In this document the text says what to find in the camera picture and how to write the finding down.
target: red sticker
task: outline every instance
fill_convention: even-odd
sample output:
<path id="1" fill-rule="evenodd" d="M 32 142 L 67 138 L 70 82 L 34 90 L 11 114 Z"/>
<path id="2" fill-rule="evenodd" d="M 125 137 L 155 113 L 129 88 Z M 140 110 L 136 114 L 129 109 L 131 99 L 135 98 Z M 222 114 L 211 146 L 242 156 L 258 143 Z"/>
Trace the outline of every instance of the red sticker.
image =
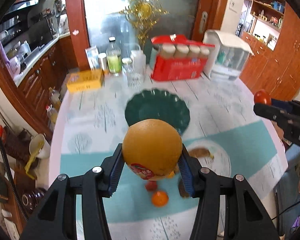
<path id="1" fill-rule="evenodd" d="M 147 180 L 154 177 L 154 173 L 148 168 L 142 166 L 141 164 L 133 163 L 129 165 L 129 167 L 135 174 L 141 177 L 141 179 Z"/>

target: teal placemat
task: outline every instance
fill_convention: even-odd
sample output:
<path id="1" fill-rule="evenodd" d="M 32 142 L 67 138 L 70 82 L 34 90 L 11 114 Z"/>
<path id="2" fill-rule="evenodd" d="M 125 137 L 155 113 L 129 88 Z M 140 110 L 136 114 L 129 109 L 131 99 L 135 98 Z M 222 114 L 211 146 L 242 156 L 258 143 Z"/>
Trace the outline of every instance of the teal placemat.
<path id="1" fill-rule="evenodd" d="M 235 128 L 215 135 L 186 140 L 189 146 L 198 140 L 210 140 L 220 145 L 231 162 L 231 176 L 242 174 L 249 178 L 275 156 L 277 150 L 262 121 Z M 69 177 L 82 175 L 94 166 L 100 165 L 113 152 L 94 154 L 61 155 L 60 172 Z M 156 208 L 151 204 L 151 193 L 144 189 L 145 182 L 127 166 L 124 167 L 117 191 L 110 199 L 104 199 L 108 223 L 138 221 L 175 214 L 195 207 L 197 199 L 183 199 L 178 191 L 179 175 L 158 182 L 159 189 L 168 192 L 169 203 Z M 77 201 L 77 220 L 82 219 L 81 198 Z"/>

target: silver screw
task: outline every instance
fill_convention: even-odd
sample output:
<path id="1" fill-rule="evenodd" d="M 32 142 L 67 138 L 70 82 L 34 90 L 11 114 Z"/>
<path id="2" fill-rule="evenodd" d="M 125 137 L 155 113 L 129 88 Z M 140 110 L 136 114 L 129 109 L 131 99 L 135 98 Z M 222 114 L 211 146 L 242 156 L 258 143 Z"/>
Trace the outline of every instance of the silver screw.
<path id="1" fill-rule="evenodd" d="M 235 178 L 238 180 L 238 181 L 244 181 L 244 176 L 240 175 L 240 174 L 237 174 L 235 176 Z"/>
<path id="2" fill-rule="evenodd" d="M 100 166 L 96 166 L 96 167 L 93 167 L 93 168 L 92 168 L 92 171 L 93 171 L 94 173 L 99 173 L 99 172 L 102 171 L 102 168 L 101 168 Z"/>
<path id="3" fill-rule="evenodd" d="M 210 170 L 206 167 L 203 167 L 200 169 L 200 171 L 203 173 L 203 174 L 208 174 L 210 172 Z"/>
<path id="4" fill-rule="evenodd" d="M 58 176 L 58 180 L 63 181 L 63 180 L 66 179 L 66 177 L 67 177 L 66 174 L 60 174 L 60 175 Z"/>

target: green plate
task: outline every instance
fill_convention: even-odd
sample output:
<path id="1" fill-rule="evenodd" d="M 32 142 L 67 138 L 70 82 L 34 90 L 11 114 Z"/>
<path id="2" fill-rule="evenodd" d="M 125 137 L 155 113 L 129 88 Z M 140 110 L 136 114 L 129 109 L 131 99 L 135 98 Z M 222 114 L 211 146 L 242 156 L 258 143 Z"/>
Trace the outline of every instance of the green plate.
<path id="1" fill-rule="evenodd" d="M 173 126 L 180 135 L 190 122 L 186 103 L 167 90 L 143 90 L 126 106 L 124 116 L 129 126 L 146 119 L 159 119 Z"/>

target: red carton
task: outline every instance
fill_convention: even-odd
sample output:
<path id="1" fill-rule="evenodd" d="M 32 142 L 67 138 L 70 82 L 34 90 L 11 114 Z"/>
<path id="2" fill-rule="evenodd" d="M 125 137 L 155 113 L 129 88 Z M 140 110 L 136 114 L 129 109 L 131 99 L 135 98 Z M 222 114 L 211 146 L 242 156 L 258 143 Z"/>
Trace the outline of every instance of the red carton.
<path id="1" fill-rule="evenodd" d="M 190 41 L 184 35 L 163 35 L 153 37 L 152 44 L 184 44 L 206 46 L 207 48 L 214 48 L 214 45 L 205 44 L 197 41 Z M 156 63 L 151 74 L 151 78 L 156 81 L 169 80 L 184 80 L 194 79 L 201 75 L 201 72 L 207 62 L 207 58 L 169 58 L 165 59 L 157 55 Z"/>

